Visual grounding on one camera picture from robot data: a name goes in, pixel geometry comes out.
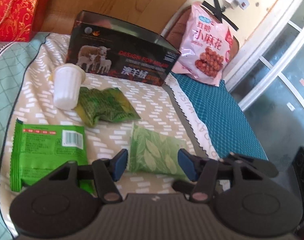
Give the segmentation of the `white plastic cup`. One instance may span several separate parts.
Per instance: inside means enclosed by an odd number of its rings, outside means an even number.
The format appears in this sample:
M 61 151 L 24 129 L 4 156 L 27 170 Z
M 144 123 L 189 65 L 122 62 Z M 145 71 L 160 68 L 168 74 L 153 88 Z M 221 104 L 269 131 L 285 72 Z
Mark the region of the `white plastic cup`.
M 67 63 L 57 67 L 53 72 L 55 107 L 65 111 L 74 109 L 85 78 L 83 69 L 75 64 Z

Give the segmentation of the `red gift bag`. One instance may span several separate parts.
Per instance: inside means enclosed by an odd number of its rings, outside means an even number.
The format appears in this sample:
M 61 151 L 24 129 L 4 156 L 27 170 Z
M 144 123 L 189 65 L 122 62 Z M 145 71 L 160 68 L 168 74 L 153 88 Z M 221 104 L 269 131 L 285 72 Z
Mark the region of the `red gift bag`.
M 49 0 L 0 0 L 0 42 L 29 42 L 43 24 Z

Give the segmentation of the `pink fried dough snack bag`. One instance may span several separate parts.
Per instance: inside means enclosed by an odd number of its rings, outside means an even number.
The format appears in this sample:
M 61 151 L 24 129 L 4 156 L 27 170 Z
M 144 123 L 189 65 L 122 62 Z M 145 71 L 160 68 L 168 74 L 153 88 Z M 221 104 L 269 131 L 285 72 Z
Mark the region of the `pink fried dough snack bag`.
M 228 25 L 218 23 L 201 2 L 194 2 L 172 72 L 219 86 L 223 69 L 230 61 L 233 35 Z

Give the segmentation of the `dark green snack packet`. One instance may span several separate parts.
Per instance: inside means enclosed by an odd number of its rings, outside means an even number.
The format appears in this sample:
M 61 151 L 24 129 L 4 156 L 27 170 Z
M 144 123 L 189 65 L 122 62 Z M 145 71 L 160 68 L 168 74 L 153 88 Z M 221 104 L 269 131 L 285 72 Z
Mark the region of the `dark green snack packet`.
M 81 87 L 75 111 L 89 127 L 95 127 L 99 121 L 116 123 L 140 119 L 119 88 L 98 90 Z

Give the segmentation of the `bright green snack packet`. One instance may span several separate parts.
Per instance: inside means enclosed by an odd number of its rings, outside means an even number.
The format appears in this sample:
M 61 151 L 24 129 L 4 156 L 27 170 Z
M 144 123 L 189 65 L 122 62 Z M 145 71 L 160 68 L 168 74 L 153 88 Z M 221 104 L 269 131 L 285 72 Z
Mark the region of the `bright green snack packet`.
M 89 163 L 83 126 L 25 124 L 16 120 L 10 159 L 10 189 L 21 191 L 68 161 Z

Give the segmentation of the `light green leaf packet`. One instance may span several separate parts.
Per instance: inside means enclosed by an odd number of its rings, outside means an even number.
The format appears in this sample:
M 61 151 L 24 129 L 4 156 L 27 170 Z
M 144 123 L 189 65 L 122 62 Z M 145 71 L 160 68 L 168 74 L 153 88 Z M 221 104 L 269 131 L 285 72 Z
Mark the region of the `light green leaf packet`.
M 130 136 L 127 170 L 132 173 L 164 174 L 187 180 L 177 160 L 177 154 L 182 148 L 187 149 L 184 140 L 134 124 Z

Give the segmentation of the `beige patterned cloth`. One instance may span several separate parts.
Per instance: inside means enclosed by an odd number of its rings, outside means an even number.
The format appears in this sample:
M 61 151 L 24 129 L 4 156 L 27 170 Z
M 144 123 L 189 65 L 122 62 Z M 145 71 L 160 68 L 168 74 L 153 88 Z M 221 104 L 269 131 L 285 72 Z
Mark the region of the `beige patterned cloth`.
M 52 75 L 63 64 L 69 37 L 37 35 L 29 43 L 14 43 L 0 56 L 6 72 L 7 94 L 15 100 L 0 168 L 0 210 L 12 235 L 17 231 L 9 215 L 12 200 L 26 186 L 69 160 L 80 165 L 112 158 L 131 145 L 139 128 L 138 145 L 148 172 L 126 172 L 117 183 L 122 194 L 170 193 L 173 174 L 179 173 L 174 146 L 194 152 L 169 94 L 158 86 L 87 74 L 82 90 L 121 92 L 139 115 L 123 120 L 113 100 L 101 97 L 95 111 L 103 116 L 85 124 L 75 109 L 61 110 L 53 103 Z

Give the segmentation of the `black sheep print box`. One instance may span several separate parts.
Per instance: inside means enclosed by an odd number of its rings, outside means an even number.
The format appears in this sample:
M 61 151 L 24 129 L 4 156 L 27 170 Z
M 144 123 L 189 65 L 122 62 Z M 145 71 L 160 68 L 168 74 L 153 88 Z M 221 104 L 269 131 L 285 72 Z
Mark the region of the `black sheep print box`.
M 161 86 L 180 55 L 153 31 L 83 10 L 75 18 L 66 61 L 90 74 Z

